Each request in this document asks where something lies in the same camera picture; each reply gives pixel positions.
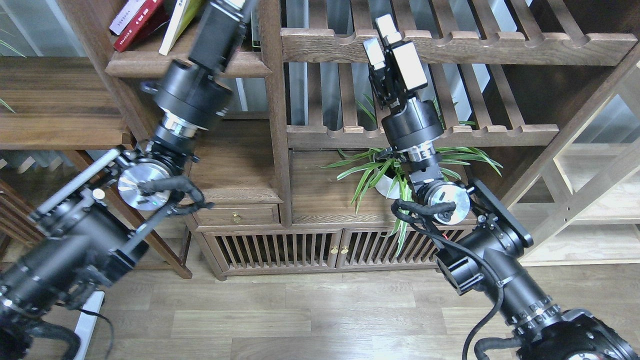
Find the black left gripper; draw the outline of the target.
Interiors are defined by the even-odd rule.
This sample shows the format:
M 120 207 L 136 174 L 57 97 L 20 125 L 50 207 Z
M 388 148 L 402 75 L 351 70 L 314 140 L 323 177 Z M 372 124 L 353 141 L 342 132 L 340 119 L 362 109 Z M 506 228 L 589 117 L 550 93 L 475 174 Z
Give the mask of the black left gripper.
M 258 0 L 210 0 L 199 19 L 187 57 L 174 59 L 157 83 L 153 100 L 165 111 L 201 129 L 223 116 L 232 92 L 217 84 L 245 38 Z

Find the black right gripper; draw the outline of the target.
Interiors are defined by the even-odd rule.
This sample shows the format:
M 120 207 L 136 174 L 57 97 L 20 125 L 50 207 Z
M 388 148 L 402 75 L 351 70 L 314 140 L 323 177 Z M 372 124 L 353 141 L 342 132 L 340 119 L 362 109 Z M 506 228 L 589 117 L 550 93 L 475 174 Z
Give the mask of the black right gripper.
M 391 113 L 382 119 L 387 140 L 397 153 L 434 153 L 434 140 L 443 135 L 434 103 L 421 100 L 428 86 L 416 46 L 402 41 L 392 14 L 375 18 L 377 38 L 363 41 L 369 80 L 381 107 Z

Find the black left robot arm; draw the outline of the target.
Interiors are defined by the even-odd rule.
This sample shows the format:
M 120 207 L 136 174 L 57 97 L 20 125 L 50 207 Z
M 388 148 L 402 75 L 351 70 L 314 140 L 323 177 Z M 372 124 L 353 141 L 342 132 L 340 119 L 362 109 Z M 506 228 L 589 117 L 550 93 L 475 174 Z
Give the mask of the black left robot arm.
M 211 209 L 185 176 L 195 137 L 226 115 L 232 92 L 217 83 L 245 38 L 254 0 L 210 0 L 188 62 L 175 59 L 162 80 L 142 88 L 164 111 L 146 148 L 117 146 L 90 164 L 29 216 L 45 239 L 1 274 L 1 358 L 22 360 L 35 338 L 82 341 L 43 320 L 54 305 L 81 310 L 148 251 L 146 237 L 167 217 Z

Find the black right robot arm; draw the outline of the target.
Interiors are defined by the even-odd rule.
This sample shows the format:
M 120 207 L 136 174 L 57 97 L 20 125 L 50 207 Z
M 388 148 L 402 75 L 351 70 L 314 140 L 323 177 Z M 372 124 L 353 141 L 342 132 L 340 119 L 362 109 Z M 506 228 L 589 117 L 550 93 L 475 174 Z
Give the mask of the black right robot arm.
M 471 330 L 462 350 L 497 312 L 513 327 L 510 338 L 478 340 L 474 354 L 517 348 L 521 360 L 637 360 L 638 354 L 610 326 L 585 309 L 562 311 L 519 264 L 530 233 L 477 178 L 468 184 L 444 179 L 434 141 L 443 127 L 431 100 L 416 46 L 403 39 L 391 14 L 375 19 L 378 38 L 363 43 L 374 94 L 390 114 L 382 127 L 390 147 L 382 158 L 400 160 L 414 201 L 397 199 L 393 214 L 426 235 L 438 251 L 433 260 L 461 296 L 484 292 L 493 308 Z

